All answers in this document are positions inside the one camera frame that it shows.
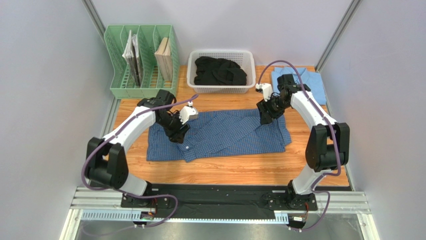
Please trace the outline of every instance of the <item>clothing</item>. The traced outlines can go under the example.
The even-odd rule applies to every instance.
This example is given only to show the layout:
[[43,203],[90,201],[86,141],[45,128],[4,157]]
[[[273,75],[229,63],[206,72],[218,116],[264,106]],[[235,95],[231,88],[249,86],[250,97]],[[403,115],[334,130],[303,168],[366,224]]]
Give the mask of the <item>clothing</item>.
[[200,112],[188,124],[183,144],[170,142],[160,125],[152,125],[146,160],[191,162],[199,158],[278,153],[292,142],[284,116],[261,125],[257,109]]
[[[302,81],[310,88],[310,92],[313,95],[313,98],[319,105],[326,104],[326,92],[324,91],[323,79],[321,78],[321,74],[317,72],[311,72],[306,69],[306,67],[297,67],[297,71],[299,72]],[[272,87],[273,91],[279,93],[278,91],[278,78],[283,74],[292,74],[294,81],[297,84],[300,84],[298,75],[291,67],[275,67],[271,76],[272,76]]]
[[247,74],[231,60],[201,56],[195,60],[195,85],[247,85]]

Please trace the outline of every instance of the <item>wooden tabletop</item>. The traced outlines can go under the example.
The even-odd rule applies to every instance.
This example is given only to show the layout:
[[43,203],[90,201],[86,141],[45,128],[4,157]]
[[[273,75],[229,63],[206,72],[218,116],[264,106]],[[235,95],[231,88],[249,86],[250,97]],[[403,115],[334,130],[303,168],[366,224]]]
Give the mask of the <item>wooden tabletop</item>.
[[[259,77],[265,66],[256,66]],[[270,67],[262,82],[271,81]],[[195,91],[187,85],[187,66],[181,66],[177,101],[189,99]],[[255,109],[262,95],[254,87],[246,94],[200,94],[194,100],[199,112],[217,110]],[[114,128],[126,120],[135,109],[139,99],[121,100]],[[126,157],[129,171],[151,183],[168,184],[224,184],[224,185],[287,185],[299,175],[306,164],[305,148],[310,129],[294,109],[285,110],[285,121],[292,143],[285,152],[200,158],[186,163],[178,161],[147,161],[148,131],[145,131],[131,146]],[[339,177],[326,177],[325,186],[348,186],[345,171]]]

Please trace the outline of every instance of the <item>blue shirt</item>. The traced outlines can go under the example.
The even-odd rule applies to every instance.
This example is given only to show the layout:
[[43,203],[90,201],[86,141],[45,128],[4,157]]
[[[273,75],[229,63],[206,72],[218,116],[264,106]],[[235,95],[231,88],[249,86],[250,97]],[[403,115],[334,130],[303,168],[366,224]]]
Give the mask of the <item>blue shirt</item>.
[[[326,104],[326,93],[324,91],[323,79],[321,78],[321,74],[318,72],[311,72],[306,69],[306,67],[297,67],[297,71],[299,72],[302,81],[310,88],[310,92],[313,95],[313,98],[320,105]],[[272,87],[273,91],[279,93],[278,91],[278,78],[283,74],[293,74],[294,81],[297,84],[300,84],[298,75],[291,67],[275,67],[272,72]]]
[[170,142],[159,124],[149,128],[147,161],[279,153],[292,142],[284,116],[260,124],[257,109],[200,112],[188,122],[183,144]]

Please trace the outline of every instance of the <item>basket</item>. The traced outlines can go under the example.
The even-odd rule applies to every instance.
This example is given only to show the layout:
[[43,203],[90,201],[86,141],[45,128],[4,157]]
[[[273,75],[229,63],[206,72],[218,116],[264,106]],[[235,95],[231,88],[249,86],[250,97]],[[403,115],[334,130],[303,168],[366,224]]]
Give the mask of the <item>basket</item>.
[[[135,84],[135,80],[129,73],[129,67],[122,57],[130,30],[132,33],[137,33],[138,37],[139,56],[143,67],[140,87]],[[171,41],[172,81],[164,81],[154,56],[163,38],[169,38]],[[180,63],[172,25],[109,25],[104,39],[114,67],[114,77],[109,89],[117,99],[152,98],[160,89],[167,90],[176,96]]]
[[[194,78],[197,76],[195,61],[199,57],[212,57],[216,59],[227,59],[236,62],[247,74],[247,85],[245,86],[222,86],[222,85],[195,85]],[[199,94],[245,94],[247,90],[256,84],[256,69],[253,54],[245,50],[195,50],[191,52],[188,60],[188,71],[186,82]]]

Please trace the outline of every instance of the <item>green rack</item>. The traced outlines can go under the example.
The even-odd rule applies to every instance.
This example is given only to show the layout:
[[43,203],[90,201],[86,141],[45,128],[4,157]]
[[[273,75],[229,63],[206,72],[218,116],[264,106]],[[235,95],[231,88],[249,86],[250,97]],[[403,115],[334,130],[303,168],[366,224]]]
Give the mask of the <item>green rack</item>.
[[[126,60],[122,57],[130,30],[132,34],[137,33],[138,37],[139,56],[143,67],[140,87],[135,84]],[[172,81],[163,79],[154,56],[163,38],[169,38],[171,41]],[[109,25],[106,28],[104,39],[114,67],[114,77],[110,89],[117,99],[152,98],[160,89],[176,95],[180,64],[172,25]]]

